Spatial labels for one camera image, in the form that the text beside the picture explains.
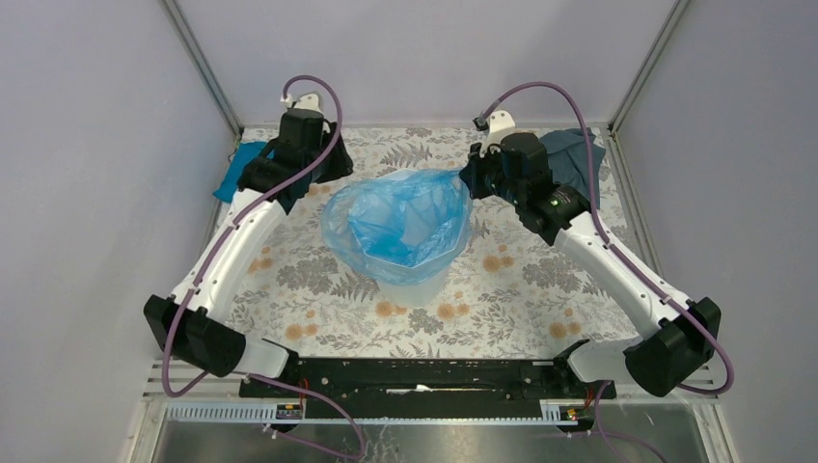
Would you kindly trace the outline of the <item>blue plastic trash bag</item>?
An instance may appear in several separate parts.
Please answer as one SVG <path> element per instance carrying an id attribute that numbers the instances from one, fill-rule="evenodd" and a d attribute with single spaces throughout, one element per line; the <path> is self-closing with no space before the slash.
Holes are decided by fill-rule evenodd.
<path id="1" fill-rule="evenodd" d="M 325 205 L 320 227 L 326 246 L 354 271 L 409 286 L 461 255 L 472 206 L 458 171 L 404 169 L 343 187 Z"/>

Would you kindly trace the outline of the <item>white trash bin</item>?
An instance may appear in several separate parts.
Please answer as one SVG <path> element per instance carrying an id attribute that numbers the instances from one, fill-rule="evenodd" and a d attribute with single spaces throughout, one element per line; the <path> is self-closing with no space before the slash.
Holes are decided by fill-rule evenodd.
<path id="1" fill-rule="evenodd" d="M 429 305 L 444 289 L 450 266 L 415 285 L 393 285 L 376 280 L 380 295 L 394 306 L 418 308 Z"/>

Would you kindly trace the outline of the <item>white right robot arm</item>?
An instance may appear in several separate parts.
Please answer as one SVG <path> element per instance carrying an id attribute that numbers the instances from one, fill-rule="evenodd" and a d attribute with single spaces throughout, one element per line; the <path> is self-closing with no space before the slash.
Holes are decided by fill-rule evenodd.
<path id="1" fill-rule="evenodd" d="M 588 199 L 554 182 L 535 135 L 518 132 L 472 144 L 459 176 L 472 199 L 497 197 L 513 205 L 523 226 L 582 267 L 638 333 L 629 340 L 578 341 L 560 353 L 566 363 L 553 372 L 559 393 L 576 397 L 591 382 L 611 380 L 666 396 L 713 357 L 720 308 L 661 282 L 609 234 Z"/>

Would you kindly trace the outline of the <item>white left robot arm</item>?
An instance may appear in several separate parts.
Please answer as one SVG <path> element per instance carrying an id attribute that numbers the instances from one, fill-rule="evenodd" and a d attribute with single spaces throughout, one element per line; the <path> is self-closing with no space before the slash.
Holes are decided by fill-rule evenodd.
<path id="1" fill-rule="evenodd" d="M 276 138 L 244 167 L 228 215 L 189 274 L 166 297 L 153 295 L 144 315 L 159 347 L 217 377 L 262 375 L 277 396 L 293 393 L 295 353 L 226 324 L 232 299 L 257 252 L 314 183 L 351 175 L 336 123 L 318 109 L 290 108 Z"/>

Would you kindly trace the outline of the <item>grey-blue cloth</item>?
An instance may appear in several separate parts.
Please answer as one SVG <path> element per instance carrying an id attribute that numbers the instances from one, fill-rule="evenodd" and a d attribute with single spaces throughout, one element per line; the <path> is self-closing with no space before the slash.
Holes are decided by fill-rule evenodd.
<path id="1" fill-rule="evenodd" d="M 590 200 L 589 172 L 592 172 L 596 192 L 594 203 L 599 208 L 599 171 L 606 151 L 594 144 L 595 135 L 590 128 L 586 130 L 586 135 L 591 143 L 591 169 L 587 164 L 585 136 L 580 128 L 554 130 L 545 133 L 539 138 L 539 142 L 547 151 L 548 165 L 552 171 L 554 182 L 573 187 L 587 200 Z"/>

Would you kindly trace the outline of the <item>bright blue cloth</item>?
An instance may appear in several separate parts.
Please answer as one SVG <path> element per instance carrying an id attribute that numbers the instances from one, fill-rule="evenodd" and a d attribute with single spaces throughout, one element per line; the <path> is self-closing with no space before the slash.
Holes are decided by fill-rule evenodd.
<path id="1" fill-rule="evenodd" d="M 262 141 L 240 143 L 220 185 L 212 192 L 212 196 L 222 203 L 230 204 L 233 195 L 238 190 L 238 182 L 244 169 L 261 154 L 266 145 L 267 143 Z"/>

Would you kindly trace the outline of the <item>floral table cloth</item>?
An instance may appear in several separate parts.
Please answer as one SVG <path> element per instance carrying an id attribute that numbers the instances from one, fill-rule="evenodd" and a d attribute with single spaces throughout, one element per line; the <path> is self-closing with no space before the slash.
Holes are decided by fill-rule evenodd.
<path id="1" fill-rule="evenodd" d="M 635 335 L 584 270 L 495 198 L 475 204 L 468 244 L 429 304 L 389 300 L 322 239 L 323 207 L 345 185 L 313 186 L 252 250 L 227 326 L 315 357 L 546 359 L 577 340 Z"/>

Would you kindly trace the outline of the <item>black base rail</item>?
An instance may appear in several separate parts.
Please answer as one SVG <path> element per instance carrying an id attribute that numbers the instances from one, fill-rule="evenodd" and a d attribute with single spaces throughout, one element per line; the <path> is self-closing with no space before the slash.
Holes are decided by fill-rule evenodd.
<path id="1" fill-rule="evenodd" d="M 543 399 L 582 406 L 616 396 L 581 381 L 564 359 L 443 360 L 306 357 L 282 382 L 326 395 L 355 418 L 532 418 Z"/>

